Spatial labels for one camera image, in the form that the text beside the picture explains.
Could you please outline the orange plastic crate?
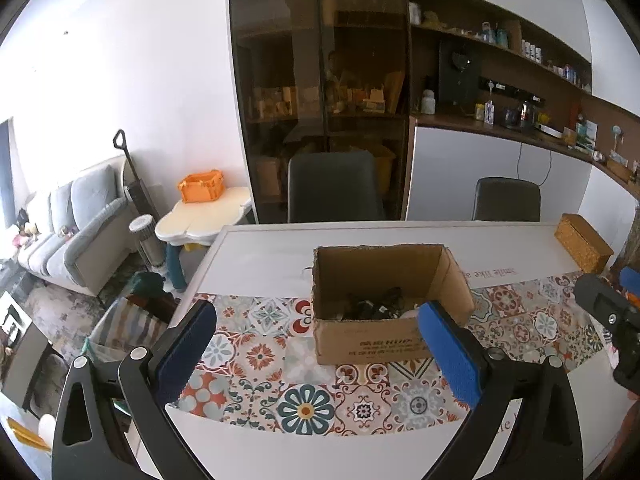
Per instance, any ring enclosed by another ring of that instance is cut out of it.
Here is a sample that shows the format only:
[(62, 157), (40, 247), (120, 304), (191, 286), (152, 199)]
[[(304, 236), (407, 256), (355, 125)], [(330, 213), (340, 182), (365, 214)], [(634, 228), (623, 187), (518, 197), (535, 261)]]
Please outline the orange plastic crate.
[(224, 194), (224, 174), (218, 169), (189, 174), (177, 188), (183, 203), (214, 202)]

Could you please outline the white sideboard cabinet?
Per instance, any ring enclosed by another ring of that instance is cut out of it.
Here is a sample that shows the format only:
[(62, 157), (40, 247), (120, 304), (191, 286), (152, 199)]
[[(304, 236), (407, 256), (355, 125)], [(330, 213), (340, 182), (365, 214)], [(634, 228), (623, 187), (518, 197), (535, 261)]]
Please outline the white sideboard cabinet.
[(470, 220), (476, 182), (484, 177), (521, 178), (541, 192), (541, 220), (564, 212), (589, 216), (597, 203), (597, 169), (546, 148), (433, 127), (414, 129), (409, 220)]

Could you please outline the cream flower-shaped kids table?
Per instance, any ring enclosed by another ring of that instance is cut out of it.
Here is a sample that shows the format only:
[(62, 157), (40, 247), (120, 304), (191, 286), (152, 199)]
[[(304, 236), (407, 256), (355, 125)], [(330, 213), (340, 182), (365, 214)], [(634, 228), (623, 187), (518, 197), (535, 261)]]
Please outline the cream flower-shaped kids table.
[(240, 222), (252, 206), (246, 186), (227, 188), (218, 200), (206, 203), (178, 202), (155, 226), (155, 235), (171, 246), (212, 246), (226, 226)]

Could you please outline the grey sofa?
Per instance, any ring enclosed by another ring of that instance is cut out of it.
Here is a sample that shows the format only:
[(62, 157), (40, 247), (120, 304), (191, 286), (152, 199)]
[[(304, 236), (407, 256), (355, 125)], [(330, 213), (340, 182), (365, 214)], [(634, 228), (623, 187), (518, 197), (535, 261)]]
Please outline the grey sofa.
[(17, 263), (43, 281), (98, 296), (134, 251), (134, 208), (125, 193), (131, 178), (118, 156), (35, 193), (25, 211), (36, 234), (17, 251)]

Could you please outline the dark green chair left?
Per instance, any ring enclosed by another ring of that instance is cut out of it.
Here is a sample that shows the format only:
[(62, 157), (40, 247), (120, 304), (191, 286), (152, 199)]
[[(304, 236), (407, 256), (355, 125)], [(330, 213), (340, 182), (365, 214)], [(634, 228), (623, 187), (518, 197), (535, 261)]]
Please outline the dark green chair left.
[(302, 153), (288, 163), (288, 223), (385, 219), (367, 151)]

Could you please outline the dark green chair right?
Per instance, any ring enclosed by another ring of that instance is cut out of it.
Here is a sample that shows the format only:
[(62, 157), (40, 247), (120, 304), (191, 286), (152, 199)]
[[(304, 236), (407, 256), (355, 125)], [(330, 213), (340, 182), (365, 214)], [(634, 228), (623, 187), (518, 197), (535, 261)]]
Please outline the dark green chair right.
[(540, 210), (540, 187), (533, 182), (504, 177), (477, 181), (474, 220), (539, 222)]

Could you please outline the white cylindrical air purifier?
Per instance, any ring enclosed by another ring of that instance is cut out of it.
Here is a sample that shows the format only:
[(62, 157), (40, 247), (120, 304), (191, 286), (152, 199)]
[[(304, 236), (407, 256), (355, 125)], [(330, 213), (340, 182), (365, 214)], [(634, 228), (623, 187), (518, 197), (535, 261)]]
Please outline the white cylindrical air purifier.
[(155, 219), (152, 214), (142, 214), (129, 223), (129, 232), (137, 244), (137, 250), (150, 271), (164, 275), (166, 272), (165, 245), (155, 236)]

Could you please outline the black charger in box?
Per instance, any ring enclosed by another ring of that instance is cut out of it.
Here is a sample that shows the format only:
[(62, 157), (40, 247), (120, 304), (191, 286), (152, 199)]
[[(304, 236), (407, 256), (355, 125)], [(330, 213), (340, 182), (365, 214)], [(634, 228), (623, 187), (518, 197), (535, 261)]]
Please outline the black charger in box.
[(392, 287), (371, 298), (349, 295), (343, 318), (349, 321), (381, 321), (400, 318), (401, 315), (401, 288)]

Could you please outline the dark glass display cabinet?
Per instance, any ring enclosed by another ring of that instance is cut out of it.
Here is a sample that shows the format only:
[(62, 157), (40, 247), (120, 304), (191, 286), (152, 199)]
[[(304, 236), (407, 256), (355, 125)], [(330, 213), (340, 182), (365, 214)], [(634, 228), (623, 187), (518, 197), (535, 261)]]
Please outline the dark glass display cabinet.
[(229, 0), (243, 148), (260, 223), (288, 218), (300, 153), (369, 152), (384, 216), (404, 213), (408, 0)]

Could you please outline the woven wicker tissue box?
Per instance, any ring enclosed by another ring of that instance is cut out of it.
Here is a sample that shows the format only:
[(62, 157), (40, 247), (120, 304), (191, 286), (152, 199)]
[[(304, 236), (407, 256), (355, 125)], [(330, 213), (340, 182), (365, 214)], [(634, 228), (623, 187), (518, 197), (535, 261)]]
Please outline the woven wicker tissue box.
[(584, 273), (601, 274), (614, 254), (580, 214), (562, 214), (554, 236)]

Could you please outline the white ceramic jar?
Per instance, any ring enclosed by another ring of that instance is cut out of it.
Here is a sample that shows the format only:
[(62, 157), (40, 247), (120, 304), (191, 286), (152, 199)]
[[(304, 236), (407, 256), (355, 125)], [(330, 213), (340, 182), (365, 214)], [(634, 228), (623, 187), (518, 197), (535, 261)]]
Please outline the white ceramic jar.
[(424, 115), (434, 115), (436, 113), (436, 100), (433, 90), (423, 91), (420, 112)]

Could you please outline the brown cardboard box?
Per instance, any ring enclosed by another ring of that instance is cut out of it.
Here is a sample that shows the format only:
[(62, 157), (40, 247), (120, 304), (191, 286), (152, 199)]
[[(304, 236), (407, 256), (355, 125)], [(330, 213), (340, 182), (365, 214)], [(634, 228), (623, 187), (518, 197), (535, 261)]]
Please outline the brown cardboard box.
[(311, 303), (317, 362), (427, 358), (418, 309), (430, 301), (438, 302), (461, 326), (475, 310), (469, 283), (444, 245), (316, 248)]

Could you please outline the dark green chair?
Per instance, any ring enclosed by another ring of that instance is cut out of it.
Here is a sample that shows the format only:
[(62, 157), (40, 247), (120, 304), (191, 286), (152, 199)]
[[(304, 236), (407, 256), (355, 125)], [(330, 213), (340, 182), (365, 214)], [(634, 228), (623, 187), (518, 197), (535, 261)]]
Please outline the dark green chair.
[(288, 163), (288, 223), (385, 219), (367, 151), (302, 153)]
[(474, 220), (539, 222), (540, 210), (540, 187), (533, 182), (504, 177), (477, 181)]

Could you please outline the pink deer night light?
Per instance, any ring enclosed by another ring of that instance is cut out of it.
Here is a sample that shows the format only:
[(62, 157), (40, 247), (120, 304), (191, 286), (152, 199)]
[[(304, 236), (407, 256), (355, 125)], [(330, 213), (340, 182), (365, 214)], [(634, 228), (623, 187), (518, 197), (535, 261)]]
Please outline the pink deer night light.
[(411, 310), (408, 310), (406, 312), (404, 312), (400, 317), (401, 318), (416, 318), (418, 316), (419, 313), (419, 309), (418, 308), (414, 308)]

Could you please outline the black upright vacuum cleaner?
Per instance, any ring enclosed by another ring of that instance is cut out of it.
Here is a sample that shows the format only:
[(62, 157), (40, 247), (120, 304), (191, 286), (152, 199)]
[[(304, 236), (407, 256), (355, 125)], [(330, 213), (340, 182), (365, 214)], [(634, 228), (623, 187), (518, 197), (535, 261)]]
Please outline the black upright vacuum cleaner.
[(112, 142), (114, 148), (122, 151), (126, 157), (131, 177), (126, 181), (125, 188), (130, 200), (136, 207), (139, 214), (150, 214), (154, 220), (157, 220), (158, 212), (152, 203), (151, 196), (146, 189), (146, 186), (138, 175), (136, 166), (134, 166), (134, 161), (129, 153), (125, 131), (118, 129)]

